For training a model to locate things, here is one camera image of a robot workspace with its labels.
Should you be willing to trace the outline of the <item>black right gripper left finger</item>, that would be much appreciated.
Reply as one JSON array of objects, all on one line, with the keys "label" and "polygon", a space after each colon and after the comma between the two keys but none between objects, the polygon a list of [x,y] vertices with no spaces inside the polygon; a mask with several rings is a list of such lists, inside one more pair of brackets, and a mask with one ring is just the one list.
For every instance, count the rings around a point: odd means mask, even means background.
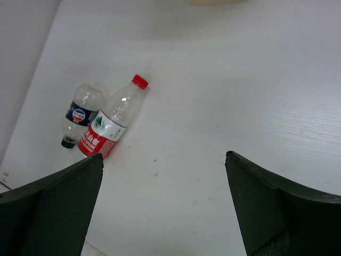
[{"label": "black right gripper left finger", "polygon": [[1,255],[81,255],[103,177],[95,154],[1,194]]}]

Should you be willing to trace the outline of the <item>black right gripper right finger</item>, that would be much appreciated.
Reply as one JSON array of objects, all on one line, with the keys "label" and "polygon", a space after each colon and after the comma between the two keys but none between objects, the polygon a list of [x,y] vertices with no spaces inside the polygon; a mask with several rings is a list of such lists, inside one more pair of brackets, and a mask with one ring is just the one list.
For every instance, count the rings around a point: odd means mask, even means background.
[{"label": "black right gripper right finger", "polygon": [[270,172],[234,151],[225,168],[247,255],[340,255],[340,196]]}]

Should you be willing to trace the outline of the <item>red label water bottle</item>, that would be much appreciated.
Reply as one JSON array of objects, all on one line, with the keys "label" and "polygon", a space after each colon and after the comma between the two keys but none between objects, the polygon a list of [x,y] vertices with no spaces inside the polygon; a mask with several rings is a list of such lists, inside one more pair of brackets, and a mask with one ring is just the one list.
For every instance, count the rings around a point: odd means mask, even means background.
[{"label": "red label water bottle", "polygon": [[149,82],[136,74],[130,84],[115,92],[97,113],[78,142],[85,156],[101,154],[106,158],[138,116]]}]

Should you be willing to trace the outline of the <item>beige plastic waste bin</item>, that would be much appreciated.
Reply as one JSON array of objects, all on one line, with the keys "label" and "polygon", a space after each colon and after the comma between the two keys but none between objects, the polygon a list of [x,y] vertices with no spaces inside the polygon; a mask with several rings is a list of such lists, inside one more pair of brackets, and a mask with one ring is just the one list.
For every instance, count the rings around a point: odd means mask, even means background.
[{"label": "beige plastic waste bin", "polygon": [[188,0],[189,3],[195,5],[223,5],[244,2],[245,0]]}]

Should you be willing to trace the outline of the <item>small black cap cola bottle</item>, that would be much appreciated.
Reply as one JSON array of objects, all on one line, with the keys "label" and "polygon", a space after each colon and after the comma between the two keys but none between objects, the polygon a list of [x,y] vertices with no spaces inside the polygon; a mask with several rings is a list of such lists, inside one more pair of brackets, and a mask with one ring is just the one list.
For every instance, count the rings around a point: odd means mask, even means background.
[{"label": "small black cap cola bottle", "polygon": [[63,147],[71,149],[78,143],[109,95],[107,86],[100,82],[81,84],[77,88],[62,121]]}]

